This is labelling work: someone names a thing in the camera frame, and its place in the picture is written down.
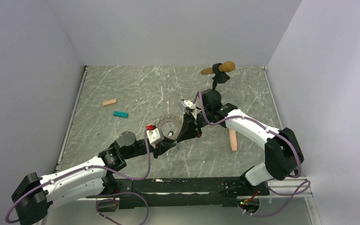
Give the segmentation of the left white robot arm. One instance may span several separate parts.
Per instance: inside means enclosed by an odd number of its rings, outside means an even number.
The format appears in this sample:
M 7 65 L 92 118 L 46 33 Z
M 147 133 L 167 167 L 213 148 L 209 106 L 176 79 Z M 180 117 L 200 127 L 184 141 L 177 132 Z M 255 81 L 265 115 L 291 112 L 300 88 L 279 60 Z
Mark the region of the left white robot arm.
M 112 196 L 116 190 L 114 174 L 136 179 L 120 173 L 126 167 L 126 159 L 147 156 L 147 172 L 139 178 L 143 180 L 150 173 L 151 158 L 158 158 L 175 145 L 176 140 L 164 136 L 159 128 L 148 126 L 143 139 L 138 140 L 132 132 L 123 132 L 107 149 L 80 165 L 49 175 L 29 173 L 12 194 L 13 206 L 5 221 L 33 225 L 49 210 L 66 203 L 89 196 Z

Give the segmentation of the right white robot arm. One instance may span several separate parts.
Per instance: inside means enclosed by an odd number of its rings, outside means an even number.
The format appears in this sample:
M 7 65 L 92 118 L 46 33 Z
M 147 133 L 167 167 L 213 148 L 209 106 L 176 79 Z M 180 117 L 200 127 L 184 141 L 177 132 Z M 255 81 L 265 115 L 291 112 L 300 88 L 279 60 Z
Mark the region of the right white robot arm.
M 253 194 L 259 184 L 269 180 L 300 177 L 304 156 L 291 129 L 265 125 L 231 103 L 222 104 L 221 94 L 213 89 L 199 91 L 195 98 L 200 100 L 200 106 L 194 100 L 180 101 L 184 115 L 177 142 L 201 137 L 204 126 L 220 125 L 252 140 L 264 151 L 264 162 L 247 169 L 240 177 L 244 194 Z

